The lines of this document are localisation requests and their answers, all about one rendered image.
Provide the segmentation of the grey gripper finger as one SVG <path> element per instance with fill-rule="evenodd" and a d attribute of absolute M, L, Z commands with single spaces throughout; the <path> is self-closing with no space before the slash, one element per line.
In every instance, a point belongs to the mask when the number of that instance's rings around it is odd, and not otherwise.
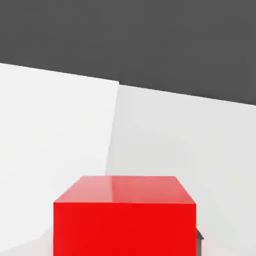
<path fill-rule="evenodd" d="M 198 229 L 196 229 L 196 256 L 202 256 L 202 241 L 204 237 Z"/>

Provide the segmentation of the small red cube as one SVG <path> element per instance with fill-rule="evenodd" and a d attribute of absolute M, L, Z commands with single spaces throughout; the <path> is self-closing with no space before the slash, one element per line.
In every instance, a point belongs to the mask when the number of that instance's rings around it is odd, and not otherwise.
<path fill-rule="evenodd" d="M 53 256 L 197 256 L 196 207 L 174 176 L 82 176 L 53 203 Z"/>

